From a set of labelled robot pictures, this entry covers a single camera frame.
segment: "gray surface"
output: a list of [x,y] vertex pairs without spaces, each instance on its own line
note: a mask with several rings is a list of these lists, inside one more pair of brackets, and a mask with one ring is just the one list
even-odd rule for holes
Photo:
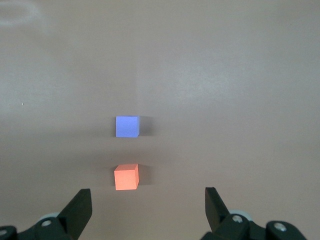
[[[1,1],[0,225],[91,188],[83,240],[196,240],[214,186],[318,239],[319,23],[317,0]],[[117,115],[141,136],[115,138]],[[124,163],[135,191],[115,191]]]

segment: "cube front face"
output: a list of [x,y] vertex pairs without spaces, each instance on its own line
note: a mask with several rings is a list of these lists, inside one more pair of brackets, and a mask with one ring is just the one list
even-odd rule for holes
[[122,164],[114,170],[116,190],[136,190],[139,184],[138,164]]
[[140,134],[140,116],[117,116],[115,136],[117,138],[137,138]]

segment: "blue cube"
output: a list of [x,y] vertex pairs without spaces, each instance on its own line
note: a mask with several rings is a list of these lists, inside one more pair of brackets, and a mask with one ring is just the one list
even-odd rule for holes
[[117,138],[137,138],[140,134],[140,116],[117,116],[115,136]]

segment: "silver bolt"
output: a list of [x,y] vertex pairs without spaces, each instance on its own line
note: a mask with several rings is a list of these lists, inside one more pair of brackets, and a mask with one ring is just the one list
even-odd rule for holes
[[0,236],[6,235],[7,233],[8,233],[8,231],[5,229],[0,230]]
[[41,226],[46,227],[46,226],[49,226],[50,224],[51,224],[51,221],[47,220],[47,221],[44,221],[43,223],[41,223]]
[[286,226],[283,225],[283,224],[280,223],[280,222],[276,222],[273,226],[274,226],[277,230],[279,230],[279,231],[281,231],[281,232],[287,231]]
[[242,217],[240,217],[239,215],[234,215],[232,217],[232,220],[235,221],[236,223],[242,223],[243,222]]

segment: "block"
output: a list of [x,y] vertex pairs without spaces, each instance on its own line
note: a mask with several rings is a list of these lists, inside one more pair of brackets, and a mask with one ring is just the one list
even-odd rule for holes
[[117,138],[137,138],[140,134],[140,116],[117,116],[115,136]]
[[118,165],[114,170],[115,190],[136,190],[139,184],[138,164]]

